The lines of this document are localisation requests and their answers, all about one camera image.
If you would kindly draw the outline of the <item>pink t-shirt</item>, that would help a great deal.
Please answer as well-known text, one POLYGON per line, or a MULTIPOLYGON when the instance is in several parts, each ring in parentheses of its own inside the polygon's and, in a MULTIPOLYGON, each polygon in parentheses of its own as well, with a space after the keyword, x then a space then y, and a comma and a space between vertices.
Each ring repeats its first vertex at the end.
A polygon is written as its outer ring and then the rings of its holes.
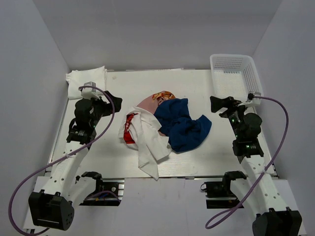
POLYGON ((164 101, 172 100, 175 98, 176 97, 174 94, 164 90, 145 98, 137 105, 137 107, 154 114, 160 104, 162 104, 164 101))

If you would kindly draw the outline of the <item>white plastic basket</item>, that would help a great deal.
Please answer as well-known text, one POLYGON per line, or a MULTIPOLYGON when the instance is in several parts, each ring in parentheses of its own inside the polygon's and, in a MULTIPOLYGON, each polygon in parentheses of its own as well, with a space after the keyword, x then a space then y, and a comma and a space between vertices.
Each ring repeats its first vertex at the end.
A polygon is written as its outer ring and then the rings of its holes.
POLYGON ((264 94, 252 57, 213 54, 210 56, 210 67, 216 97, 232 96, 236 100, 246 101, 249 93, 264 94))

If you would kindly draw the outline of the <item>folded white t-shirt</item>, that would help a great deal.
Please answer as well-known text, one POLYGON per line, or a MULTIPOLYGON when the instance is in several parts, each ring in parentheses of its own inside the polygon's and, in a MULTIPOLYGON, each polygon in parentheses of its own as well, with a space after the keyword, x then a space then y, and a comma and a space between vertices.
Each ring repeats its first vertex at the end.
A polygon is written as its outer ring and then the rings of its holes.
POLYGON ((102 66, 90 70, 72 70, 66 74, 65 79, 68 83, 68 99, 79 99, 81 98, 79 87, 83 85, 92 85, 101 90, 106 90, 107 69, 102 66))

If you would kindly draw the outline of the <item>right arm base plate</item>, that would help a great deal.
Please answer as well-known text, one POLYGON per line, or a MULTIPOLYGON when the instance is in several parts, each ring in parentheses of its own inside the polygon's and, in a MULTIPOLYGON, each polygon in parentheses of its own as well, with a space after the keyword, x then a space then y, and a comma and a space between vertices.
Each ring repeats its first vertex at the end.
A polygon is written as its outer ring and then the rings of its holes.
POLYGON ((207 209, 232 209, 239 203, 233 193, 224 189, 221 181, 204 182, 200 190, 206 194, 207 209))

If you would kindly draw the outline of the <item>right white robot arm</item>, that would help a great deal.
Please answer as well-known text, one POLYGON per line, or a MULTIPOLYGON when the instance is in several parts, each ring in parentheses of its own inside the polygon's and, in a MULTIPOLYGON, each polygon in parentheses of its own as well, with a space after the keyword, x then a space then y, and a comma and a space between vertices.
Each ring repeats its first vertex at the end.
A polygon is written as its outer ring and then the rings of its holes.
POLYGON ((212 113, 225 109, 221 118, 227 118, 235 135, 233 152, 244 169, 224 174, 223 192, 236 196, 238 204, 219 213, 222 218, 206 229, 212 229, 229 218, 237 209, 244 207, 253 217, 252 232, 255 236, 296 236, 302 224, 298 210, 292 210, 284 201, 274 184, 268 169, 274 163, 272 157, 265 163, 264 153, 259 144, 262 119, 255 113, 246 113, 246 109, 256 104, 262 96, 250 93, 246 102, 229 96, 227 98, 210 97, 212 113))

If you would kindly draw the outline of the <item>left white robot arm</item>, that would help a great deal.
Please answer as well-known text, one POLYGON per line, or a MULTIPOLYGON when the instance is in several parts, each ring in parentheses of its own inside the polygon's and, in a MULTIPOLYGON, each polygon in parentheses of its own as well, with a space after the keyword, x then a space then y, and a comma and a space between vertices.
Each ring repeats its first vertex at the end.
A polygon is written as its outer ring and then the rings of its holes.
POLYGON ((100 119, 121 110, 122 98, 108 91, 105 94, 110 98, 109 102, 92 93, 76 102, 64 149, 65 159, 55 165, 45 185, 29 196, 34 225, 66 231, 72 224, 77 206, 106 193, 101 174, 76 174, 91 142, 96 140, 95 128, 100 119))

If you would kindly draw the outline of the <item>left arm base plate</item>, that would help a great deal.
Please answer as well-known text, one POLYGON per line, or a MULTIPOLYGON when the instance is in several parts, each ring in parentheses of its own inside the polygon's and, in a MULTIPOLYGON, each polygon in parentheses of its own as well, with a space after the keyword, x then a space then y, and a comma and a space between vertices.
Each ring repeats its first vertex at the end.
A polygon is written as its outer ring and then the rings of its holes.
POLYGON ((81 206, 119 206, 125 188, 124 179, 99 179, 96 188, 80 205, 81 206))

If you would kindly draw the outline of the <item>white red-print t-shirt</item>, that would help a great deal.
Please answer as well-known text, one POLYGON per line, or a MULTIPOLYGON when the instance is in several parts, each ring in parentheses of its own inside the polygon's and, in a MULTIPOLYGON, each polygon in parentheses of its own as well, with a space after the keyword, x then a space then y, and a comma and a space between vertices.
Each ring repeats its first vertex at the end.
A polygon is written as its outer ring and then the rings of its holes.
POLYGON ((169 138, 159 133, 160 122, 149 111, 130 107, 125 114, 119 139, 130 149, 138 151, 138 168, 155 180, 159 179, 158 163, 172 151, 169 138))

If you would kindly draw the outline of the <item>blue t-shirt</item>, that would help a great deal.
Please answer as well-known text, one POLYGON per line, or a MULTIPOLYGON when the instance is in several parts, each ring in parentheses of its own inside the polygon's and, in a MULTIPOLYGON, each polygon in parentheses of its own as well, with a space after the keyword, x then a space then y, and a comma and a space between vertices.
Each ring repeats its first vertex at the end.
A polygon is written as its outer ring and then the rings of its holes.
POLYGON ((204 115, 195 120, 190 117, 188 101, 186 98, 163 101, 154 113, 161 124, 159 131, 169 138, 171 148, 177 153, 199 147, 212 127, 204 115))

